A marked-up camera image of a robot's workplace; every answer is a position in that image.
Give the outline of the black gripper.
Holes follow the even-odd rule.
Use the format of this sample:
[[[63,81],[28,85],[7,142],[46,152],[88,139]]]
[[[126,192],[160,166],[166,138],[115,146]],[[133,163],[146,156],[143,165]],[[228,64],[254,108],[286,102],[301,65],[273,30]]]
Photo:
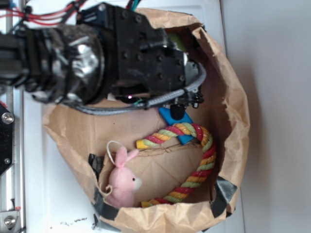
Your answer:
[[[127,103],[147,101],[181,90],[169,101],[173,120],[183,118],[182,104],[198,107],[203,102],[200,87],[188,90],[198,79],[198,64],[146,16],[102,2],[82,10],[77,24],[92,27],[102,45],[105,66],[93,101],[109,94]]]

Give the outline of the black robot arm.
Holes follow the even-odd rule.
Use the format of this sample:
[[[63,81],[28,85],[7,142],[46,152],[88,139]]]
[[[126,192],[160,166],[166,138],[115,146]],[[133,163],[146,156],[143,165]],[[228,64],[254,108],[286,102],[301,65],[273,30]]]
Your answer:
[[[203,102],[206,73],[163,28],[135,11],[100,2],[37,15],[11,0],[0,8],[19,22],[0,36],[0,88],[22,86],[36,101],[95,116],[170,106],[181,119]]]

